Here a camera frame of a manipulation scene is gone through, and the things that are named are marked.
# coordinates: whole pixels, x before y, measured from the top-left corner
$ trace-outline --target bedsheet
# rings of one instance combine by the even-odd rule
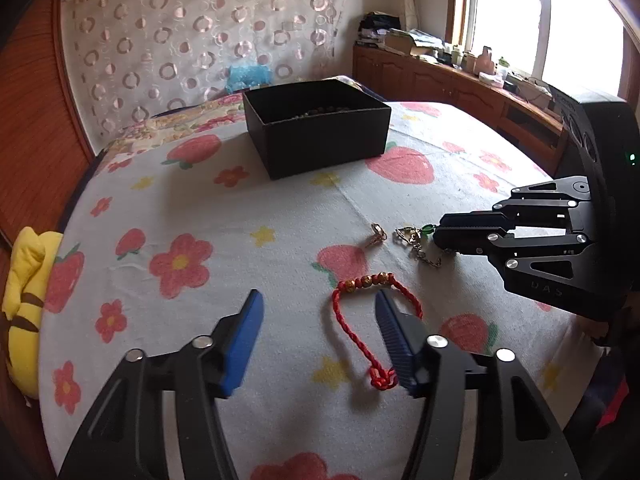
[[[165,140],[154,149],[116,154],[89,182],[66,229],[42,321],[40,402],[56,468],[128,349],[175,351],[257,288],[264,324],[244,383],[219,403],[239,477],[400,478],[422,403],[400,386],[370,386],[368,363],[330,305],[335,280],[383,270],[420,299],[432,332],[471,351],[513,349],[567,422],[600,355],[574,316],[506,292],[485,257],[447,256],[433,269],[391,237],[366,246],[372,222],[389,234],[436,223],[446,212],[488,209],[513,187],[548,176],[456,108],[390,106],[380,158],[272,182],[240,108],[224,120],[187,110],[158,120]],[[178,138],[167,141],[169,130]],[[140,138],[151,147],[147,135]],[[388,365],[373,293],[349,295],[343,310]],[[170,471],[179,479],[175,430],[168,431]],[[468,471],[472,435],[466,416],[458,478]]]

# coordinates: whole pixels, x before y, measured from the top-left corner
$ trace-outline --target blue gripper pad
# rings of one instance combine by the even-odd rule
[[[376,294],[376,321],[400,385],[414,396],[420,350],[427,338],[426,327],[418,317],[400,312],[386,290]]]
[[[224,359],[220,389],[225,397],[230,397],[242,383],[263,319],[264,300],[262,294],[254,289],[249,293],[240,312],[221,319],[214,330],[214,344],[220,344]],[[223,342],[215,341],[219,326],[225,326],[228,330]]]

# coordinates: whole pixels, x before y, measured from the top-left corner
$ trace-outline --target yellow plush toy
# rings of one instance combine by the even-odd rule
[[[2,312],[8,319],[7,369],[21,392],[38,398],[38,340],[42,305],[62,234],[38,236],[25,227],[15,240]]]

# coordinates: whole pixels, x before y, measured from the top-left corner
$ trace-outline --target cabinet door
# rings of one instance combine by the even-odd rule
[[[454,93],[457,108],[479,121],[496,128],[504,106],[504,98],[482,83],[459,81]]]
[[[434,70],[420,70],[414,73],[412,100],[432,103],[450,103],[452,99],[451,80]]]
[[[402,101],[404,89],[404,68],[392,61],[380,63],[380,94],[388,101]]]
[[[357,52],[354,54],[353,65],[355,68],[353,76],[356,81],[374,92],[378,92],[380,90],[380,68],[375,59],[367,54]]]

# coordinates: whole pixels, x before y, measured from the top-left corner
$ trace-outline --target red string bracelet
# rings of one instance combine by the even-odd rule
[[[357,288],[368,288],[371,285],[390,285],[397,288],[409,301],[411,301],[411,303],[415,307],[415,315],[420,319],[422,319],[422,305],[420,304],[420,301],[418,301],[418,298],[416,298],[401,283],[399,283],[398,280],[396,280],[396,277],[391,272],[388,274],[386,272],[380,272],[379,274],[372,274],[370,276],[356,278],[355,280],[346,280],[345,282],[340,282],[332,293],[335,319],[337,319],[338,323],[344,330],[344,333],[348,335],[354,343],[356,343],[356,346],[364,354],[364,357],[366,357],[369,362],[371,362],[371,366],[369,367],[371,386],[383,392],[385,390],[390,390],[391,388],[396,386],[396,384],[398,384],[398,377],[396,376],[395,370],[393,368],[389,368],[389,370],[385,370],[383,368],[382,364],[380,364],[380,361],[378,361],[375,355],[373,355],[369,348],[367,348],[367,345],[365,345],[355,334],[355,332],[351,330],[351,328],[345,321],[342,312],[340,311],[341,293],[354,292]]]

